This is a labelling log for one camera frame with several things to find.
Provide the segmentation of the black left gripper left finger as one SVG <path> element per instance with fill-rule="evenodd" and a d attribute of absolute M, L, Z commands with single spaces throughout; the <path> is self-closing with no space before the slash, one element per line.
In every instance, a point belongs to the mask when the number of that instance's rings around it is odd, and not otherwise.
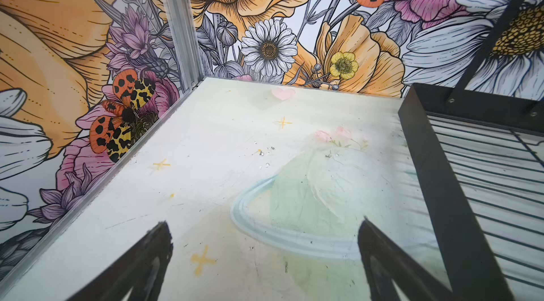
<path fill-rule="evenodd" d="M 157 300 L 173 253 L 166 222 L 160 222 L 70 300 Z"/>

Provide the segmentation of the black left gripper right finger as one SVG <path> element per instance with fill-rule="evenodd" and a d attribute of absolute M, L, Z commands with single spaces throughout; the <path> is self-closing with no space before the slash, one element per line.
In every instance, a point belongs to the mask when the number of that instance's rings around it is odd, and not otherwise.
<path fill-rule="evenodd" d="M 372 300 L 399 300 L 400 289 L 408 300 L 457 300 L 370 220 L 358 231 L 358 248 Z"/>

